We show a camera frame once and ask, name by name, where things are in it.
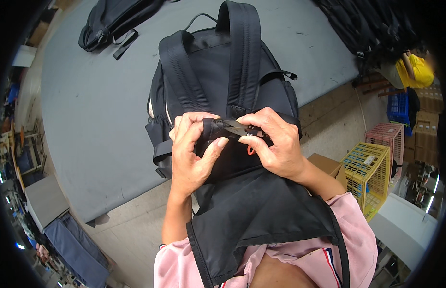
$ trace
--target hand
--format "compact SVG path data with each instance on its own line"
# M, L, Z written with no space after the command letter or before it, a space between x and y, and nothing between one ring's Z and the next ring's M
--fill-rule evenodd
M215 161L228 143L221 137L214 140L205 150L202 158L194 153L194 144L203 131L204 118L220 118L207 112L189 112L175 118L175 128L169 136L172 147L172 189L179 199L189 197L207 180Z
M265 107L255 114L247 114L237 121L255 125L270 136L274 145L268 147L260 137L242 136L239 142L250 145L261 164L272 173L295 182L303 172L305 158L301 154L298 127L285 122L274 110Z

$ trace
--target small scissors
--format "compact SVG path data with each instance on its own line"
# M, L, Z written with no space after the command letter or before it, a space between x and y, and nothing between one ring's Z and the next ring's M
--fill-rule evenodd
M260 138L269 139L269 135L266 134L260 127L253 125L244 125L234 120L222 120L227 125L225 130L234 133L239 136L258 136ZM250 145L247 147L247 153L249 155L255 154L255 151Z

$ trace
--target person in yellow shirt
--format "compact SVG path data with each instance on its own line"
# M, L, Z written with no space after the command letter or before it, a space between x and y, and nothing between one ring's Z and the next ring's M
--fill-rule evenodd
M376 69L397 89L429 87L435 70L436 62L429 52L425 59L405 52L396 64L384 63Z

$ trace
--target pink plastic crate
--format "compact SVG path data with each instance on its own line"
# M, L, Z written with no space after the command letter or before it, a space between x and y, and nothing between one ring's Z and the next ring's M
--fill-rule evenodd
M392 171L392 160L395 160L398 165L402 165L404 160L404 125L380 123L365 133L365 141L391 148L389 171ZM399 167L396 176L400 177L401 174L402 169Z

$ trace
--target pink shirt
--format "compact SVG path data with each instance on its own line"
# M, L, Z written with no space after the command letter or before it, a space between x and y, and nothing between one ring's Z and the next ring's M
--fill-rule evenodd
M349 258L351 288L370 285L378 256L376 239L356 199L350 192L327 201L335 213ZM340 287L342 279L338 247L327 239L313 238L297 242L249 246L236 276L222 288L246 288L264 254L303 269L319 286ZM154 288L203 287L188 238L161 245L154 262Z

